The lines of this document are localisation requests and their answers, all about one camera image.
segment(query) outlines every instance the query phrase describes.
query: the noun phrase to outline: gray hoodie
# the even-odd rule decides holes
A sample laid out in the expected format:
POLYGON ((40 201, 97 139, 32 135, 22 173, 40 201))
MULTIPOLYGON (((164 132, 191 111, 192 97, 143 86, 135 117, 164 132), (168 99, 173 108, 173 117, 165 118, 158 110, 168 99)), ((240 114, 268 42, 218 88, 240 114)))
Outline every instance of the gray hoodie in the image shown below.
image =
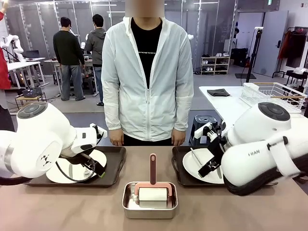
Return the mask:
POLYGON ((97 28, 88 35, 85 46, 87 51, 92 52, 93 64, 102 65, 102 50, 106 31, 103 28, 97 28))

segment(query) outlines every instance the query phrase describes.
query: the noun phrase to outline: gray door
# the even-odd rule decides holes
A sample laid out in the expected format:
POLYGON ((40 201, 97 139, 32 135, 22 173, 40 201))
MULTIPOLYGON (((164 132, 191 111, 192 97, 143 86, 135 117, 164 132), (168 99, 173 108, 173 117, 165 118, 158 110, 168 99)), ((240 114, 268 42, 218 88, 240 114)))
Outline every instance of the gray door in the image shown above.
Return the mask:
POLYGON ((271 77, 276 71, 288 14, 288 11, 265 13, 264 29, 254 67, 255 73, 271 77))

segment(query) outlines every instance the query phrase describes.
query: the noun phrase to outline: plate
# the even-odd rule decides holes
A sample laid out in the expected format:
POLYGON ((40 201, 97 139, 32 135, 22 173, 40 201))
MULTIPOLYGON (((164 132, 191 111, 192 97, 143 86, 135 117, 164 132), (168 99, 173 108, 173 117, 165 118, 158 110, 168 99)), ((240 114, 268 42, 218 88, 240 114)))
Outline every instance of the plate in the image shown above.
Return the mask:
MULTIPOLYGON (((93 150, 92 153, 89 155, 94 160, 98 161, 102 166, 106 166, 107 158, 106 155, 98 150, 93 150)), ((91 170, 83 167, 82 165, 73 165, 69 163, 65 159, 59 158, 57 160, 60 168, 62 171, 68 175, 70 178, 75 180, 84 180, 89 177, 92 173, 91 170)), ((52 166, 51 169, 46 172, 46 176, 49 180, 59 184, 72 184, 76 183, 68 178, 66 178, 58 169, 57 165, 52 166)))
MULTIPOLYGON (((205 165, 210 159, 214 156, 207 148, 195 149, 194 153, 200 160, 202 165, 205 165)), ((221 171, 221 179, 219 178, 218 172, 216 169, 213 172, 207 174, 204 178, 200 177, 198 171, 202 166, 198 163, 197 159, 193 156, 192 152, 188 152, 183 158, 183 166, 185 170, 192 175, 193 177, 197 178, 198 180, 202 180, 204 182, 212 183, 212 184, 224 184, 223 182, 223 173, 221 171)))

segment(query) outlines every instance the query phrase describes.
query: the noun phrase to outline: door handle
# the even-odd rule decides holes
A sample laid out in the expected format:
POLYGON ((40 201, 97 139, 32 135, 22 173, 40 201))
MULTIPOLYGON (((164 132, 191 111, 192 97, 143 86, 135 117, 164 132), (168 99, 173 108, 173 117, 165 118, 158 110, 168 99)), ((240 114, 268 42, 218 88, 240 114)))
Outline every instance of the door handle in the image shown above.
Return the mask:
POLYGON ((280 48, 281 46, 281 40, 278 41, 278 44, 276 45, 277 48, 280 48))

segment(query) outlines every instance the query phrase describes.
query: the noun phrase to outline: white wire basket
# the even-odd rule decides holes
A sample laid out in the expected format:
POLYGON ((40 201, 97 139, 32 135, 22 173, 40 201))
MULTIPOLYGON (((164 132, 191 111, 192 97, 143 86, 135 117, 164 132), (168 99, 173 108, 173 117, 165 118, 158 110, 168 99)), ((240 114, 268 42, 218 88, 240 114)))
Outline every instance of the white wire basket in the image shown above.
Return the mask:
POLYGON ((301 108, 308 96, 280 83, 244 83, 242 96, 246 104, 275 103, 289 113, 301 113, 301 108))

